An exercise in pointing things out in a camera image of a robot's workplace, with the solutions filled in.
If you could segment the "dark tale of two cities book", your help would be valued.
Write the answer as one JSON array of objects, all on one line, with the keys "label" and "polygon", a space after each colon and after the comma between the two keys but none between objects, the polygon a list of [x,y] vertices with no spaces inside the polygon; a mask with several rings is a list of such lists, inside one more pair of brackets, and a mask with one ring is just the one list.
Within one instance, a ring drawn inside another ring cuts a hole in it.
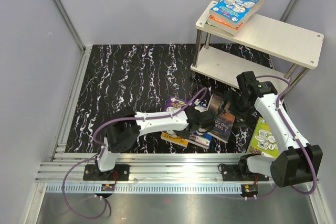
[{"label": "dark tale of two cities book", "polygon": [[224,99],[217,95],[212,94],[207,106],[207,110],[215,115],[215,125],[209,132],[209,135],[227,143],[235,121],[235,116],[232,115],[227,109],[222,107]]}]

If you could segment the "orange 78-storey treehouse book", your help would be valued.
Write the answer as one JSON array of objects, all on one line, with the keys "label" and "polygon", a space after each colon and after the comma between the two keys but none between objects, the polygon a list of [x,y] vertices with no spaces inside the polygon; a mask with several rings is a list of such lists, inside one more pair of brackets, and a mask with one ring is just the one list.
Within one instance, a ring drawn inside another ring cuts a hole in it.
[{"label": "orange 78-storey treehouse book", "polygon": [[207,19],[207,23],[212,25],[212,26],[215,26],[217,28],[220,28],[222,30],[224,30],[224,29],[239,30],[241,28],[241,26],[244,25],[244,23],[241,23],[239,25],[231,26],[228,23],[214,17],[213,15],[209,16],[209,18]]}]

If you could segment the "green 104-storey treehouse book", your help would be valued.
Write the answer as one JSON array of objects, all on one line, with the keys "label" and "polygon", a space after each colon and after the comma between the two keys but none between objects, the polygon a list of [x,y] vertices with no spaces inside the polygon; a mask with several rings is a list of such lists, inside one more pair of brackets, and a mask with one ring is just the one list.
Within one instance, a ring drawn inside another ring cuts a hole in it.
[{"label": "green 104-storey treehouse book", "polygon": [[[228,23],[231,26],[237,25],[232,19],[237,18],[236,12],[234,11],[234,8],[236,7],[236,1],[235,0],[220,0],[218,3],[213,3],[212,6],[209,8],[208,13],[209,16],[213,15],[214,17]],[[231,30],[231,29],[220,29],[215,26],[212,26],[207,23],[207,20],[205,22],[204,27],[207,28],[213,28],[217,31],[224,31],[226,33],[229,33],[231,35],[236,35],[238,33],[238,30]]]}]

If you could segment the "blue 26-storey treehouse book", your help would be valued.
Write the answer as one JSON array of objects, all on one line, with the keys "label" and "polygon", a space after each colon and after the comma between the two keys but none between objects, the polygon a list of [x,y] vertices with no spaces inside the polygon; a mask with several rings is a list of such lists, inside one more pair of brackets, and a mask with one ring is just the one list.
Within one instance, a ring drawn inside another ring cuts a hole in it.
[{"label": "blue 26-storey treehouse book", "polygon": [[247,21],[263,5],[264,0],[221,0],[209,14],[224,23],[237,27]]}]

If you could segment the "purple treehouse book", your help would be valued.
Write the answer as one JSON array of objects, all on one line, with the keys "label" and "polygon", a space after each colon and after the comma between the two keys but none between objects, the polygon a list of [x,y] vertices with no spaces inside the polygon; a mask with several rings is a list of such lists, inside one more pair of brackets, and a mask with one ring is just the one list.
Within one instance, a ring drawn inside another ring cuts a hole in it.
[{"label": "purple treehouse book", "polygon": [[[180,99],[180,98],[177,98],[177,97],[170,96],[170,98],[168,99],[168,101],[167,101],[167,103],[164,107],[164,111],[170,112],[170,111],[174,111],[174,110],[179,110],[182,107],[184,107],[187,103],[188,103],[187,100],[183,100],[183,99]],[[190,106],[194,106],[200,112],[204,112],[204,111],[207,110],[206,107],[200,105],[199,103],[195,104],[194,102],[192,102],[190,104]]]}]

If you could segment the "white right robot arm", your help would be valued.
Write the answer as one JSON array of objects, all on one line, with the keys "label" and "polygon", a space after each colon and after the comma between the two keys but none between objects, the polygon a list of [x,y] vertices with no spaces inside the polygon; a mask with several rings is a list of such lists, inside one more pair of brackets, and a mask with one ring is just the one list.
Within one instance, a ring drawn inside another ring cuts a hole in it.
[{"label": "white right robot arm", "polygon": [[224,104],[232,115],[246,126],[251,114],[256,111],[268,124],[278,145],[279,156],[266,157],[261,154],[246,154],[238,162],[238,176],[243,180],[251,180],[256,174],[266,175],[280,187],[296,187],[303,183],[312,183],[310,195],[317,187],[317,174],[320,168],[323,151],[319,145],[312,145],[299,132],[270,81],[260,82],[253,71],[246,71],[237,77],[240,94],[228,93]]}]

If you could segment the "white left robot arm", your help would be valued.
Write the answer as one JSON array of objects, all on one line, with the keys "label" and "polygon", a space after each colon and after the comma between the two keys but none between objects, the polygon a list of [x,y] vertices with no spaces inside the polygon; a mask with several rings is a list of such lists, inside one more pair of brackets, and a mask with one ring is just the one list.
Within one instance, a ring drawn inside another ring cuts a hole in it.
[{"label": "white left robot arm", "polygon": [[165,112],[144,113],[125,108],[115,118],[94,133],[102,139],[102,149],[97,158],[95,175],[100,180],[112,177],[116,160],[120,153],[128,151],[137,139],[146,134],[172,131],[177,136],[188,139],[198,130],[209,130],[215,125],[215,115],[211,111],[201,112],[193,105]]}]

